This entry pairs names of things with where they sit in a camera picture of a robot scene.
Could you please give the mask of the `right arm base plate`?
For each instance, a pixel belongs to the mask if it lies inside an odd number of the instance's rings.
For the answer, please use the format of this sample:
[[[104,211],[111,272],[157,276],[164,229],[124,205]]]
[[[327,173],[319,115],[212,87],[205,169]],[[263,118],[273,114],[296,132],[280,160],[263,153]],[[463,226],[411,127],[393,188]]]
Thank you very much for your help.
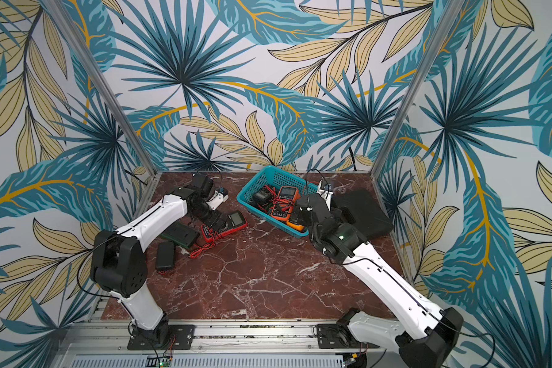
[[[313,334],[317,337],[320,349],[377,349],[379,346],[373,343],[360,343],[349,332],[345,326],[337,324],[317,324],[312,328]]]

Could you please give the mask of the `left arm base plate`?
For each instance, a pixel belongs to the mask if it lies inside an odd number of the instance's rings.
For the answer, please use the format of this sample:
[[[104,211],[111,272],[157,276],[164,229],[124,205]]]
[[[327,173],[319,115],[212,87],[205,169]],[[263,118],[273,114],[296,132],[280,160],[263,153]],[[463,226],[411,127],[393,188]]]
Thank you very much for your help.
[[[128,328],[130,340],[127,349],[129,351],[188,351],[193,343],[195,328],[192,324],[179,324],[163,325],[161,328],[146,331],[135,324],[130,324]]]

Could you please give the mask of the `dark red multimeter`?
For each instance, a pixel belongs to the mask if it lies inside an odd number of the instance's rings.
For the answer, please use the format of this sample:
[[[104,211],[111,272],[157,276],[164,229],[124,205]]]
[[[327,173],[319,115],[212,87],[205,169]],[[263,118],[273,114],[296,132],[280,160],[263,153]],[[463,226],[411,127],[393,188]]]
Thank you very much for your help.
[[[208,225],[201,225],[202,236],[207,242],[225,238],[248,227],[248,222],[240,211],[224,215],[223,218],[225,221],[219,230],[213,230]]]

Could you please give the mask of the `green black multimeter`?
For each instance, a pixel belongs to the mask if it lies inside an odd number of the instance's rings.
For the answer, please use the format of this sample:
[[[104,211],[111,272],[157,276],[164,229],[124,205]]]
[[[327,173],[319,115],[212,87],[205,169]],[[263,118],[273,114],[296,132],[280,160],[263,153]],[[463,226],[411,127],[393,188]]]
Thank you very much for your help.
[[[250,204],[254,207],[264,208],[266,205],[272,202],[274,195],[267,188],[261,188],[254,193],[251,197]]]

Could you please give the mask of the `green black device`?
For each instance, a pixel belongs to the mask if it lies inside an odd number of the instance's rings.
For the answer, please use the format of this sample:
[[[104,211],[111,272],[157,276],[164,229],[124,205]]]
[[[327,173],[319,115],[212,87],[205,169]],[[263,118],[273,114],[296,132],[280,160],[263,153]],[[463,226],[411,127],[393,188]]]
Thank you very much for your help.
[[[189,251],[196,244],[199,232],[192,227],[182,224],[180,221],[176,221],[164,230],[160,234],[160,237]]]

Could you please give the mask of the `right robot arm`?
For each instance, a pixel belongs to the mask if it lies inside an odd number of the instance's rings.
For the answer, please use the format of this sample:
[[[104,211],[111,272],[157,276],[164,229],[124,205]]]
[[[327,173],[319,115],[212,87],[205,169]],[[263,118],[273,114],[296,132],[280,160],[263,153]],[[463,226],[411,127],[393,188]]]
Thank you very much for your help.
[[[297,204],[314,248],[360,279],[394,314],[383,320],[352,310],[339,321],[356,342],[400,355],[408,367],[441,367],[458,342],[463,317],[418,292],[353,225],[341,221],[317,193]]]

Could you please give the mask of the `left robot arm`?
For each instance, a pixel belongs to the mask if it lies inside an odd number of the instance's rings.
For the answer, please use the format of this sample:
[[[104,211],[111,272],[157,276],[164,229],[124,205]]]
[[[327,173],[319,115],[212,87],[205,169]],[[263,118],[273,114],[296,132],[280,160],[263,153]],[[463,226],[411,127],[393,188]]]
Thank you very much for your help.
[[[132,222],[102,230],[94,240],[90,279],[123,306],[136,337],[156,349],[166,347],[172,337],[168,316],[147,286],[147,248],[185,216],[219,230],[225,220],[218,207],[227,200],[227,189],[216,189],[208,176],[195,174],[188,185],[175,188]]]

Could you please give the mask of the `small black box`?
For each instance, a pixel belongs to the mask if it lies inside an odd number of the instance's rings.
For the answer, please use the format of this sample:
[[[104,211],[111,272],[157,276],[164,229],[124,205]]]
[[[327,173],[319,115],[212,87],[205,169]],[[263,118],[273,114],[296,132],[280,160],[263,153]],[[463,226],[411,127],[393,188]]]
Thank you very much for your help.
[[[156,270],[158,272],[167,272],[174,268],[176,256],[176,246],[173,242],[161,242],[158,245],[156,253]]]

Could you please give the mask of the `orange red multimeter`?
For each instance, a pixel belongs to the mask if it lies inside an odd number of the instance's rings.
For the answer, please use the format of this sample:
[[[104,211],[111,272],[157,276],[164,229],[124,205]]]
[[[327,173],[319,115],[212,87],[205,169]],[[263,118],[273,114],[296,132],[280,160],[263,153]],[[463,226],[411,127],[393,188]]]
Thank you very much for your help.
[[[287,222],[299,198],[300,192],[297,187],[282,186],[273,201],[273,207],[270,212],[271,217],[281,222]]]

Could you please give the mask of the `yellow orange multimeter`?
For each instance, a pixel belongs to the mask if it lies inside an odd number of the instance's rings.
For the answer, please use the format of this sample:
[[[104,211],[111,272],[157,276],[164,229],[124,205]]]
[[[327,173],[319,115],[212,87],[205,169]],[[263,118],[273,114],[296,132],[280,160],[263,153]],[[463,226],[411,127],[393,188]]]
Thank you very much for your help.
[[[297,232],[304,232],[305,231],[305,222],[302,218],[302,214],[298,209],[294,209],[286,221],[286,224],[289,228],[292,228],[293,230]]]

